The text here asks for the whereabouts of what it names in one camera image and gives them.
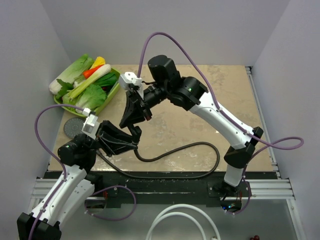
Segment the black angle valve fitting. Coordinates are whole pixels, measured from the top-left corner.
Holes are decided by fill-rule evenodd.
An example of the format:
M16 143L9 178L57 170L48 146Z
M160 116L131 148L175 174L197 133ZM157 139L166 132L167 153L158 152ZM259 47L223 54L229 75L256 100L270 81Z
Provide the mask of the black angle valve fitting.
M138 145L140 142L140 138L142 135L142 130L139 126L134 126L133 124L130 124L128 126L128 129L132 135L132 143L135 145Z

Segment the grey shower head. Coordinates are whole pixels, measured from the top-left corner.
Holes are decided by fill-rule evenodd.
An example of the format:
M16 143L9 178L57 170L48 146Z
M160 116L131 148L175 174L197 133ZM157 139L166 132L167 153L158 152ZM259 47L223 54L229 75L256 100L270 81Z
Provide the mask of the grey shower head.
M79 117L73 117L66 121L66 123L63 126L63 132L64 134L70 138L73 139L76 135L82 133L82 127L85 120L83 118Z

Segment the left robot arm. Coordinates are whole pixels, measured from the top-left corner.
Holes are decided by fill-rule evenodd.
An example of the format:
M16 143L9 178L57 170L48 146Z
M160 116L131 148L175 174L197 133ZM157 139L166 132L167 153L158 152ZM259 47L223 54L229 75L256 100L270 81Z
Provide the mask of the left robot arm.
M59 240L66 221L90 195L104 190L102 179L89 176L96 162L97 150L109 157L138 148L141 129L129 126L127 134L110 121L102 123L87 118L81 133L58 149L64 170L44 199L31 211L17 219L21 240Z

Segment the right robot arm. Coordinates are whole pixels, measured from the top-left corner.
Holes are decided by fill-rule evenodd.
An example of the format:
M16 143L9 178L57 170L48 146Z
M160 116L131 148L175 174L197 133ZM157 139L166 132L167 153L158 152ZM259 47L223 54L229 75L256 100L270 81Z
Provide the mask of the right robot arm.
M227 196L235 196L241 190L245 166L252 158L263 130L248 126L222 106L217 107L208 88L195 77L182 77L171 58L155 56L148 61L148 67L154 82L146 89L142 86L143 80L133 72L125 72L119 77L118 82L126 91L126 106L119 126L126 128L149 121L151 108L165 99L200 117L230 144L224 156L227 169L222 189Z

